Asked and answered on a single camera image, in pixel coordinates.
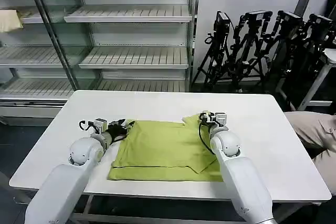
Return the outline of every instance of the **beige cloth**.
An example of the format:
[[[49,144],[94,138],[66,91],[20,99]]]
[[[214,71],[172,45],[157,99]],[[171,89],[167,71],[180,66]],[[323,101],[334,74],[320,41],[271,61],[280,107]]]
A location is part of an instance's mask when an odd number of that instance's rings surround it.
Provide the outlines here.
[[[313,162],[331,194],[336,195],[336,115],[308,111],[285,115],[306,148],[327,149]]]
[[[23,28],[16,10],[0,10],[0,33]]]

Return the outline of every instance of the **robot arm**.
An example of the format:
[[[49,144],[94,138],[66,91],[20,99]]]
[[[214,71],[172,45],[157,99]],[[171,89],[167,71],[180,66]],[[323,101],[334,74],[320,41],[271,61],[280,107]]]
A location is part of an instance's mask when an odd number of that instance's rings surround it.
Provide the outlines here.
[[[247,223],[275,224],[272,198],[252,161],[240,150],[238,136],[225,126],[225,113],[204,113],[202,122],[210,126],[211,150],[236,212]]]
[[[126,133],[120,123],[109,125],[96,119],[84,129],[94,128],[90,137],[76,140],[70,147],[69,164],[55,167],[29,203],[25,224],[66,223],[82,195],[94,167],[117,136]]]

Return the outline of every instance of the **folded shirt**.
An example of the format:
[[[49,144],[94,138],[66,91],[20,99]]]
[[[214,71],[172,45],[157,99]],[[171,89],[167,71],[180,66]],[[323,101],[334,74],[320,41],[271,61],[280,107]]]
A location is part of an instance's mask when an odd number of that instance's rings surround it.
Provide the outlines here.
[[[135,121],[120,144],[109,179],[223,181],[216,156],[198,135],[199,115],[184,123]],[[209,146],[208,128],[201,127]]]

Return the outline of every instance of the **black cable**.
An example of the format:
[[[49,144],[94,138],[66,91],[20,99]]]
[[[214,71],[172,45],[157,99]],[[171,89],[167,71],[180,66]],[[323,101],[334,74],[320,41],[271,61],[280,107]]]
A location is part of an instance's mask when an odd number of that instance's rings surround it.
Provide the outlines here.
[[[201,136],[201,124],[198,126],[198,135],[199,135],[199,139],[201,139],[201,141],[202,141],[202,143],[204,144],[204,146],[208,149],[208,151],[210,151],[212,154],[214,154],[213,153],[213,151],[205,144],[205,142],[203,141],[203,138],[202,138],[202,136]]]

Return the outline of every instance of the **white table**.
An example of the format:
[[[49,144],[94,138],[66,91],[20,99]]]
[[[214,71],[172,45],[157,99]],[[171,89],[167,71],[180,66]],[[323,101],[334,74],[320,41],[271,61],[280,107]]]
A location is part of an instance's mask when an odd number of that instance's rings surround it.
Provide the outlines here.
[[[274,202],[322,202],[331,198],[324,181],[285,115],[270,95],[122,91],[76,91],[11,178],[20,189],[38,189],[51,170],[66,164],[69,147],[88,136],[81,120],[181,122],[203,110],[226,112],[227,126],[257,167]],[[118,145],[108,149],[85,189],[91,195],[227,200],[224,183],[107,180]]]

